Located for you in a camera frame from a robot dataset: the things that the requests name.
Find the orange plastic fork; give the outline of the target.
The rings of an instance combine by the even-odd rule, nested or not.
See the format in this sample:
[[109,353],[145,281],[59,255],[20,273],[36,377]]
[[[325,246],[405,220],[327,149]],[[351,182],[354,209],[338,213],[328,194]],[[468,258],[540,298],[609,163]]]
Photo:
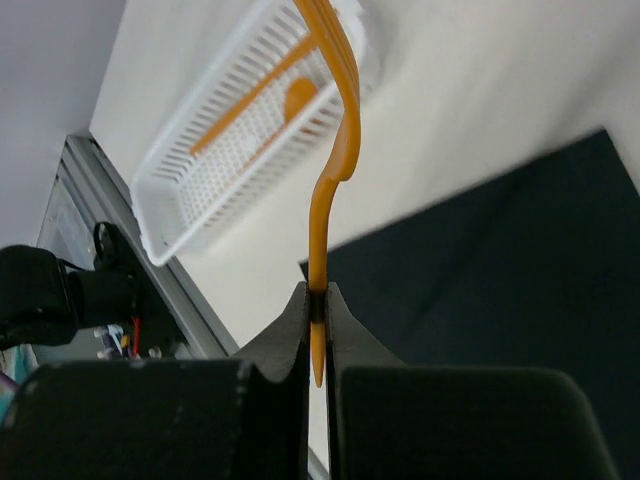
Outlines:
[[327,1],[296,3],[311,37],[329,67],[343,103],[343,117],[329,159],[316,181],[309,210],[308,288],[311,294],[310,353],[314,382],[323,384],[326,356],[328,231],[333,199],[341,182],[353,175],[361,146],[360,80],[347,35]]

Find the aluminium frame rail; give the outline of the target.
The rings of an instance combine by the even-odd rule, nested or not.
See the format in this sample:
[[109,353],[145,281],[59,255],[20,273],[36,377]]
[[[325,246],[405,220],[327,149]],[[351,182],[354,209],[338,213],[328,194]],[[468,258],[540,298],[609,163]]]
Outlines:
[[60,185],[93,219],[96,261],[140,277],[144,354],[75,363],[54,389],[56,443],[73,475],[98,479],[325,479],[309,446],[305,283],[239,346],[177,260],[153,265],[128,187],[100,147],[70,136]]

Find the orange plastic knife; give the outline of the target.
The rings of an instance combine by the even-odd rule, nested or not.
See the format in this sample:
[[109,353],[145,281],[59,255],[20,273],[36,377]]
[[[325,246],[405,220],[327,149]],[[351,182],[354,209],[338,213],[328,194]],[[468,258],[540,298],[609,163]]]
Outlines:
[[205,134],[190,149],[192,156],[197,155],[219,136],[235,119],[256,99],[256,97],[273,81],[281,77],[294,64],[307,56],[316,48],[316,42],[311,34],[307,34],[284,59],[278,63],[247,95],[229,109],[221,119],[210,127]]

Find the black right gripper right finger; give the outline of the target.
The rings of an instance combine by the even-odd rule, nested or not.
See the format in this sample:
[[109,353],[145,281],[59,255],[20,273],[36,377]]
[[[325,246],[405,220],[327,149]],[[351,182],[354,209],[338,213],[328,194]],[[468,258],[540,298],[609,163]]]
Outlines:
[[325,295],[334,479],[615,479],[592,406],[563,372],[418,367]]

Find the dark navy paper napkin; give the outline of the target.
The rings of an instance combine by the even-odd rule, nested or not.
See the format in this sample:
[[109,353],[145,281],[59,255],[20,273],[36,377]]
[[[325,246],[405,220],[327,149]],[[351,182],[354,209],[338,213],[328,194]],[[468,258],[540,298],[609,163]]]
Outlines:
[[354,316],[409,364],[546,367],[639,475],[639,195],[605,130],[333,249]]

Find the white narrow cutlery tray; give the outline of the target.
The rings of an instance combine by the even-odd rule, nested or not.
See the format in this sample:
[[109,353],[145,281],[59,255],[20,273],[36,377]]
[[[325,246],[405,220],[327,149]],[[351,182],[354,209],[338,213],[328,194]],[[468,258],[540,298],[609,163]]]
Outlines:
[[[344,109],[319,47],[267,86],[197,155],[190,149],[310,30],[294,1],[249,1],[222,20],[207,69],[149,146],[131,183],[142,246],[157,266],[206,248],[339,124]],[[247,171],[242,167],[284,124],[286,90],[300,77],[314,99]]]

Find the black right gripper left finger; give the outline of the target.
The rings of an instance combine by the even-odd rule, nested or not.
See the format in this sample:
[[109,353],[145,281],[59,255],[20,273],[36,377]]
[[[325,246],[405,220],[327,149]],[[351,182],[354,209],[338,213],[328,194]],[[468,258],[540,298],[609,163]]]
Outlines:
[[231,357],[35,370],[1,423],[5,479],[304,479],[309,292]]

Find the orange plastic spoon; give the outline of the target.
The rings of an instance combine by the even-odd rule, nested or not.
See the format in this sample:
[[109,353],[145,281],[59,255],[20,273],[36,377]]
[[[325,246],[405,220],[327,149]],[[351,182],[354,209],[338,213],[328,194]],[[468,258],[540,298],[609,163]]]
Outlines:
[[294,80],[286,90],[283,106],[284,124],[273,135],[271,135],[266,143],[259,147],[249,161],[240,170],[244,173],[253,165],[257,159],[283,132],[285,132],[290,123],[303,111],[306,106],[317,95],[318,88],[310,78],[300,77]]

